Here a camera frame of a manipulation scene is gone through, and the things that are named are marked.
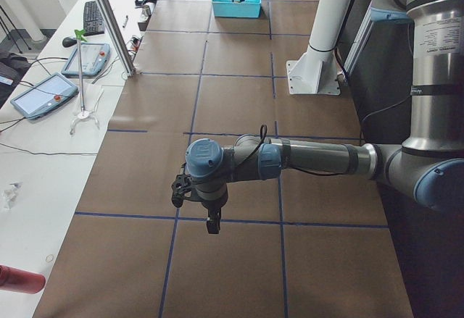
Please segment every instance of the red bottle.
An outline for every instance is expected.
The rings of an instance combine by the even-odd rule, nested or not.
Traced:
[[[45,277],[38,273],[22,271],[0,265],[0,289],[18,293],[35,294],[45,286]]]

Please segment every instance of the small white object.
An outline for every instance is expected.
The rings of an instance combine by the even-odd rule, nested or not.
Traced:
[[[10,189],[6,189],[3,191],[3,200],[4,200],[4,208],[11,209],[13,202],[15,202],[18,189],[21,188],[22,183],[16,182],[10,184],[12,187]]]

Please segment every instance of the black bag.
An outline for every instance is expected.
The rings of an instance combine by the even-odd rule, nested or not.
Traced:
[[[0,50],[0,108],[12,94],[29,67],[30,63],[25,57]]]

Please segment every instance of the black tripod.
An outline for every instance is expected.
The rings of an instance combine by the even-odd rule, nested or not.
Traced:
[[[21,38],[21,40],[24,42],[24,44],[28,47],[28,50],[32,50],[32,48],[28,45],[28,43],[26,42],[26,40],[24,39],[24,37],[22,36],[21,32],[16,28],[15,24],[13,23],[13,21],[11,21],[11,19],[9,18],[7,12],[5,12],[5,10],[3,9],[3,7],[0,5],[0,10],[4,13],[5,17],[8,19],[9,23],[13,26],[13,29],[16,30],[18,36]],[[0,15],[0,26],[1,26],[1,29],[5,32],[5,34],[7,35],[7,38],[9,41],[13,41],[13,43],[15,44],[15,46],[17,47],[18,51],[20,52],[20,54],[22,54],[22,51],[21,51],[21,48],[17,45],[16,43],[16,40],[13,39],[13,36],[12,34],[10,33],[10,31],[8,30],[8,26],[7,24],[5,23],[5,21],[3,20],[3,17],[1,17]]]

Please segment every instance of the blue joint cap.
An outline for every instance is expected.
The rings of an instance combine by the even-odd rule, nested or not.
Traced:
[[[258,151],[258,173],[261,180],[281,175],[281,152],[273,144],[262,144]]]
[[[187,170],[193,178],[206,178],[223,163],[224,149],[218,142],[203,138],[194,141],[187,148]]]
[[[370,20],[374,22],[389,22],[394,24],[411,23],[413,20],[407,16],[406,12],[370,8]]]
[[[415,184],[414,199],[438,212],[464,212],[464,159],[433,166]]]

